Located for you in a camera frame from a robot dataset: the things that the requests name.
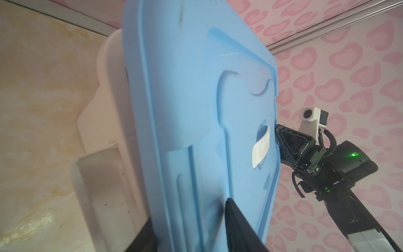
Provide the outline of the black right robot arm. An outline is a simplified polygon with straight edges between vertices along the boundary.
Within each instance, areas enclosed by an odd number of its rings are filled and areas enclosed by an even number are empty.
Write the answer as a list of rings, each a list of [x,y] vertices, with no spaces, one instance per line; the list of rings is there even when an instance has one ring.
[[[364,151],[349,141],[337,143],[328,130],[319,139],[282,125],[275,127],[282,164],[304,198],[314,193],[356,252],[399,252],[401,248],[369,212],[352,188],[378,171]]]

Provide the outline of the blue plastic bin lid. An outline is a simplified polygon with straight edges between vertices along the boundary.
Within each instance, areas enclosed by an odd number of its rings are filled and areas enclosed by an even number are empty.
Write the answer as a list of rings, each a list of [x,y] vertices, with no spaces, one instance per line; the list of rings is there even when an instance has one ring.
[[[127,1],[122,37],[157,250],[228,252],[228,198],[265,244],[275,58],[226,1]]]

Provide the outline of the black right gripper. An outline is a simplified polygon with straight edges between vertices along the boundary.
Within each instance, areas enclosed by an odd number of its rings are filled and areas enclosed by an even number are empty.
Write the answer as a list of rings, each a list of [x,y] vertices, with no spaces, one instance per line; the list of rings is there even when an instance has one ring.
[[[283,125],[275,126],[280,147],[281,162],[290,167],[300,167],[307,162],[315,150],[316,140],[304,133]],[[295,183],[301,197],[314,193],[318,201],[346,194],[355,184],[378,171],[377,164],[358,146],[349,141],[339,144],[328,157],[323,157],[313,171],[295,169],[293,177],[301,179]]]

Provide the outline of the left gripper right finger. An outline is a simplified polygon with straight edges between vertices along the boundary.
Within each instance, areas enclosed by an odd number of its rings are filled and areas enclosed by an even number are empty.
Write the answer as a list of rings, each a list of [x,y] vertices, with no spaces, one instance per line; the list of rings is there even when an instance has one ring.
[[[225,227],[229,252],[268,252],[232,198],[225,204]]]

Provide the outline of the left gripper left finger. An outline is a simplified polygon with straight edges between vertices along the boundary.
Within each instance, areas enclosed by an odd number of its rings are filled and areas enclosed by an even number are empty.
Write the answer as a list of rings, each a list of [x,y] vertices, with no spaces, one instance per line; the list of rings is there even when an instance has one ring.
[[[156,237],[150,218],[125,252],[157,252]]]

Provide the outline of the white plastic storage bin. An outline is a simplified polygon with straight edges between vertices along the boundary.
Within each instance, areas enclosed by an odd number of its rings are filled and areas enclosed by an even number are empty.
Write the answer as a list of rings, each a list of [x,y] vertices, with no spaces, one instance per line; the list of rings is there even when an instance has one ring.
[[[150,213],[121,30],[101,46],[97,74],[100,86],[77,120],[85,154],[71,163],[71,179],[95,250],[137,252]]]

